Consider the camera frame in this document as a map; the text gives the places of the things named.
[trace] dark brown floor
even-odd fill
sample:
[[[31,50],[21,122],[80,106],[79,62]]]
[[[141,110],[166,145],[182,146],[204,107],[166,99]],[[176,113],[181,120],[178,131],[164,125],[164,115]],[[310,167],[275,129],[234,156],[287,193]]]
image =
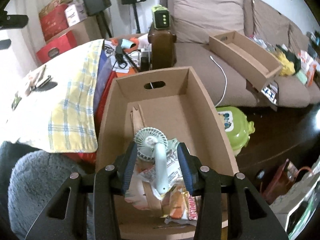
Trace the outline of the dark brown floor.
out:
[[[297,168],[311,166],[319,156],[320,105],[307,108],[240,108],[256,131],[248,146],[236,157],[239,170],[255,186],[256,174],[266,171],[272,177],[279,165],[289,158]]]

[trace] sofa seat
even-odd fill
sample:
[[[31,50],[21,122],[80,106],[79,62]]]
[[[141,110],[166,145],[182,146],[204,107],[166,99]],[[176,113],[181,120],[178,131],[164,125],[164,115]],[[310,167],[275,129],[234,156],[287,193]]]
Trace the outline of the sofa seat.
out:
[[[220,68],[210,59],[210,55],[223,68],[228,81],[225,97],[219,106],[267,106],[246,89],[246,79],[214,55],[208,45],[176,43],[175,48],[175,66],[192,66],[214,104],[219,102],[223,94],[225,78]],[[279,106],[306,107],[320,102],[320,90],[315,83],[306,88],[295,76],[277,77],[276,81],[279,85]]]

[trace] green potty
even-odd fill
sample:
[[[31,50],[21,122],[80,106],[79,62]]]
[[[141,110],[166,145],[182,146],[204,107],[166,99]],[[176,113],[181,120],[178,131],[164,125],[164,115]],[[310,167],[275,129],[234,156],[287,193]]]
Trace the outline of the green potty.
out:
[[[233,106],[217,107],[216,110],[224,124],[231,147],[237,156],[242,147],[246,147],[250,134],[254,133],[254,123],[247,121],[247,116]]]

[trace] sofa armrest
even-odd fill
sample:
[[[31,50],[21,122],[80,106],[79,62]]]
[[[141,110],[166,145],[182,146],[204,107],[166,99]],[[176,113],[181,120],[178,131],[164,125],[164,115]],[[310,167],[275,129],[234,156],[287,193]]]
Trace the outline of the sofa armrest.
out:
[[[174,27],[157,30],[152,23],[148,41],[152,44],[152,69],[173,67],[177,62],[174,43],[177,41]]]

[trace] charging cable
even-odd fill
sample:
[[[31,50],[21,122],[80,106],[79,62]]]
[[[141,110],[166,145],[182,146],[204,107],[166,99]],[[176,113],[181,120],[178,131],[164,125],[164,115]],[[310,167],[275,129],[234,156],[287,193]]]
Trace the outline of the charging cable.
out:
[[[224,86],[223,95],[222,95],[220,101],[219,101],[217,104],[215,104],[215,106],[214,106],[214,107],[217,107],[218,105],[220,105],[220,103],[222,102],[222,100],[223,100],[223,98],[224,98],[224,96],[225,96],[225,94],[226,94],[226,90],[227,90],[227,76],[226,76],[225,72],[223,71],[222,67],[213,59],[212,56],[210,56],[210,59],[221,69],[221,71],[222,71],[222,73],[223,73],[223,75],[224,75],[224,78],[225,78],[225,80],[226,80],[226,84],[225,84],[225,86]]]

